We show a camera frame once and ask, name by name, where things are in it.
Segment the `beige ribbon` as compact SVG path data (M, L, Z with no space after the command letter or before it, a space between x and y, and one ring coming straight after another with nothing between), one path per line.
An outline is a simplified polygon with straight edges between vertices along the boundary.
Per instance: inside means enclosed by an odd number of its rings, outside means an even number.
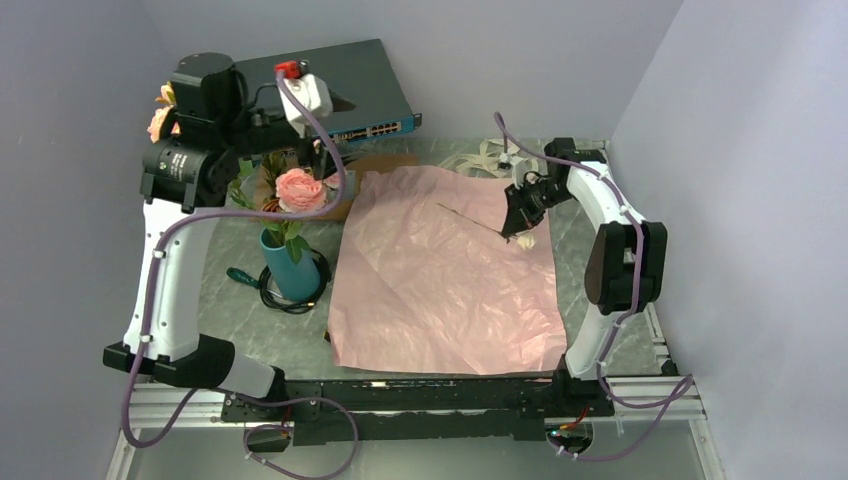
M509 140L484 139L477 152L453 154L438 166L469 177L504 178L511 175L509 168L500 168L501 155L504 153L517 155L519 149Z

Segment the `peach rose spray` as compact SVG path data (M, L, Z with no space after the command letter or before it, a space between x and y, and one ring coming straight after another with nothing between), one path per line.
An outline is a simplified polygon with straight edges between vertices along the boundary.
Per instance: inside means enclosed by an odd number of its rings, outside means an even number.
M152 143L160 140L162 126L165 123L167 115L176 107L176 95L171 82L167 82L161 86L160 94L155 101L160 107L155 110L147 127L147 133Z

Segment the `large pink peony flower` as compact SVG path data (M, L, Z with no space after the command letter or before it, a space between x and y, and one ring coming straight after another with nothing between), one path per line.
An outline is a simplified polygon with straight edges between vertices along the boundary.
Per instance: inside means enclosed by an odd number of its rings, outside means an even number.
M278 205L286 212L314 212L327 203L325 185L301 168L279 175L275 180L275 194Z

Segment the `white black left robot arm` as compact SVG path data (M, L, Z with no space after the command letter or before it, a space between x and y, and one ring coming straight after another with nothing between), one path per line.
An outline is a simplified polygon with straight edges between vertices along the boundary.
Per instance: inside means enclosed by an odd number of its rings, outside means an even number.
M142 158L145 243L136 304L123 338L103 352L105 366L134 376L248 396L264 420L286 409L284 372L200 332L204 262L216 223L230 214L226 197L241 159L285 148L308 164L336 155L321 119L341 108L306 60L282 62L273 72L281 107L268 111L229 56L201 53L179 62L170 79L173 107Z

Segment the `brown orange rose stem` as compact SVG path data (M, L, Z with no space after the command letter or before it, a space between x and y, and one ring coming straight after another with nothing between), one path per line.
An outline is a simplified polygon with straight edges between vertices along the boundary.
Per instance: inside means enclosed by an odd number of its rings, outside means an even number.
M326 200L324 187L310 172L292 167L293 159L285 152L267 154L254 166L252 161L240 161L240 173L228 187L229 198L240 208L271 213L305 213L321 207ZM299 220L259 222L267 231L269 248L284 248L289 259L298 264L309 251L308 242L300 235Z

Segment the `pink purple wrapping paper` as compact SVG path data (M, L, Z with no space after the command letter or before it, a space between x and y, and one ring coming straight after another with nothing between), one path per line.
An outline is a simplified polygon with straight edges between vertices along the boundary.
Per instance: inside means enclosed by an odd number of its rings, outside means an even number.
M369 172L345 221L328 315L334 361L369 371L553 369L567 347L547 224L501 237L505 179Z

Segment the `small cream rose stem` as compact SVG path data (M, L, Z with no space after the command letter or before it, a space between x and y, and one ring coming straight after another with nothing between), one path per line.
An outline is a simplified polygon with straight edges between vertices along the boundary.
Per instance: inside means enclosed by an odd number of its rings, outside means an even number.
M484 230L486 230L486 231L489 231L489 232L495 233L495 234L497 234L497 235L500 235L500 233L499 233L498 231L496 231L494 228L491 228L491 227L489 227L489 226L487 226L487 225L484 225L484 224L483 224L483 223L481 223L480 221L475 220L475 219L472 219L471 217L468 217L468 216L466 216L466 215L463 215L463 214L462 214L462 213L460 213L459 211L457 211L457 210L455 210L455 209L452 209L452 208L448 207L447 205L444 205L444 204L439 203L439 202L437 202L437 205L438 205L439 207L441 207L442 209L444 209L444 210L446 210L446 211L448 211L448 212L450 212L450 213L452 213L452 214L454 214L454 215L458 216L459 218L461 218L461 219L463 219L463 220L466 220L466 221L469 221L469 222L471 222L472 224L474 224L474 225L476 225L476 226L478 226L478 227L483 228L483 229L484 229ZM518 234L518 235L514 235L514 236L504 237L504 240L506 241L506 243L507 243L507 244L509 244L510 242L515 243L515 244L516 244L518 247L520 247L522 250L531 250L531 249L533 249L533 248L535 247L535 245L536 245L536 243L537 243L537 241L536 241L536 237L534 236L534 234L533 234L533 233L527 233L527 232L525 232L525 233L520 233L520 234Z

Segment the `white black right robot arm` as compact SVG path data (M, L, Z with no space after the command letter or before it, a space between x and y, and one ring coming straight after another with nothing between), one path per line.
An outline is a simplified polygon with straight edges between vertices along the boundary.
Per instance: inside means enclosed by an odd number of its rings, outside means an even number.
M582 380L603 376L626 318L660 296L668 231L625 198L601 151L579 150L570 138L554 139L540 155L504 153L499 166L512 175L505 189L501 237L518 239L539 226L550 209L569 200L580 204L595 232L584 273L590 306L564 356L572 377L558 381L550 391L555 409L574 415L590 399Z

